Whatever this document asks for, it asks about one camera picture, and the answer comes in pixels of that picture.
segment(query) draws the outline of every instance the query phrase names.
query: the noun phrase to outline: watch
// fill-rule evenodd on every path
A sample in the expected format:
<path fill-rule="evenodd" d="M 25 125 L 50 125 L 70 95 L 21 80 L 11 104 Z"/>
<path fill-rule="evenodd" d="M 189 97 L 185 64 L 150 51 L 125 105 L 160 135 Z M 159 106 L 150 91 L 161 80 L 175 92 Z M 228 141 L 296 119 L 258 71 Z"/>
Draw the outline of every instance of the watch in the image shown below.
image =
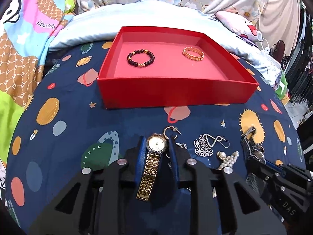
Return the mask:
<path fill-rule="evenodd" d="M 157 176 L 157 170 L 162 153 L 165 152 L 167 141 L 161 134 L 152 134 L 146 142 L 148 150 L 145 168 L 141 177 L 137 199 L 147 202 L 151 194 L 154 180 Z"/>

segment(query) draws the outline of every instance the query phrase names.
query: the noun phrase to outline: bolt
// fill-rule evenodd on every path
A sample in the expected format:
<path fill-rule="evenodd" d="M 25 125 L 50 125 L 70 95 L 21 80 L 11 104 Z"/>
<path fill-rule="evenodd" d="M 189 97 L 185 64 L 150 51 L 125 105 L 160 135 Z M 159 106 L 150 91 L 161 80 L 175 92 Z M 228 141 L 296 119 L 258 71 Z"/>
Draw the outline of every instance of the bolt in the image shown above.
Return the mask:
<path fill-rule="evenodd" d="M 189 159 L 187 160 L 187 163 L 188 163 L 189 165 L 195 165 L 195 164 L 197 163 L 197 160 L 196 160 L 196 159 L 193 159 L 193 158 L 189 158 Z"/>
<path fill-rule="evenodd" d="M 225 172 L 226 174 L 231 174 L 231 173 L 233 173 L 233 169 L 231 167 L 226 166 L 223 169 L 223 172 Z"/>
<path fill-rule="evenodd" d="M 124 164 L 126 164 L 126 163 L 127 163 L 127 160 L 124 159 L 124 158 L 118 159 L 118 161 L 117 161 L 117 164 L 119 164 L 119 165 L 124 165 Z"/>
<path fill-rule="evenodd" d="M 91 172 L 91 169 L 88 167 L 85 167 L 81 170 L 82 174 L 87 175 Z"/>

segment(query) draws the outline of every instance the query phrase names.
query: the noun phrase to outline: plush toy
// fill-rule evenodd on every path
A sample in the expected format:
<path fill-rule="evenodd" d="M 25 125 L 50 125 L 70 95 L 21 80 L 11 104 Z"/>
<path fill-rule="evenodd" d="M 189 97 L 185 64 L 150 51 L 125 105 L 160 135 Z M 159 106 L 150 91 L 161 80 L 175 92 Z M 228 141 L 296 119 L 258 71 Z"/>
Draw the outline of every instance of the plush toy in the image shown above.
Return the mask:
<path fill-rule="evenodd" d="M 261 32 L 243 16 L 228 11 L 218 11 L 215 16 L 233 33 L 252 42 L 262 41 Z"/>

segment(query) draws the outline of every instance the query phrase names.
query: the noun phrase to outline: bracelet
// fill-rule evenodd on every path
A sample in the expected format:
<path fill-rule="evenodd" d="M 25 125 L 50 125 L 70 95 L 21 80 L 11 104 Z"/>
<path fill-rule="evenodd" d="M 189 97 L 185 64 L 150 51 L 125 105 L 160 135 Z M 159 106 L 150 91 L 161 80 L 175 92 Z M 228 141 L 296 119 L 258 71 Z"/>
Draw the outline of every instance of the bracelet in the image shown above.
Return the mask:
<path fill-rule="evenodd" d="M 200 56 L 193 56 L 191 54 L 189 54 L 187 51 L 193 51 L 198 53 Z M 183 49 L 183 55 L 191 60 L 195 60 L 195 61 L 201 61 L 204 58 L 204 53 L 197 48 L 191 48 L 191 47 L 187 47 Z"/>
<path fill-rule="evenodd" d="M 146 53 L 149 57 L 150 60 L 146 61 L 145 63 L 137 63 L 134 62 L 131 57 L 135 54 L 139 54 L 139 53 Z M 152 64 L 154 62 L 154 55 L 152 54 L 152 52 L 150 52 L 149 50 L 146 49 L 141 49 L 141 50 L 135 50 L 132 53 L 129 53 L 129 55 L 127 56 L 127 61 L 130 65 L 133 65 L 135 67 L 145 67 L 148 66 L 150 64 Z"/>

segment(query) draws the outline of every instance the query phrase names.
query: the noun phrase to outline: red tray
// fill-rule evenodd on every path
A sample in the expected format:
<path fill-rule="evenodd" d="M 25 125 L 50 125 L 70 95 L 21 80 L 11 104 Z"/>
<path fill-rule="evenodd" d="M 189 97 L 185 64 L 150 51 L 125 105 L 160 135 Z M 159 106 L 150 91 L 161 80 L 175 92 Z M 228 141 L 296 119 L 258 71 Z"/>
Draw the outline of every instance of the red tray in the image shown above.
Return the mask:
<path fill-rule="evenodd" d="M 196 47 L 202 61 L 186 58 Z M 130 52 L 148 49 L 153 64 L 134 67 Z M 133 61 L 144 63 L 146 54 Z M 103 61 L 98 86 L 107 109 L 245 103 L 258 87 L 251 74 L 223 47 L 203 33 L 155 26 L 125 26 Z"/>

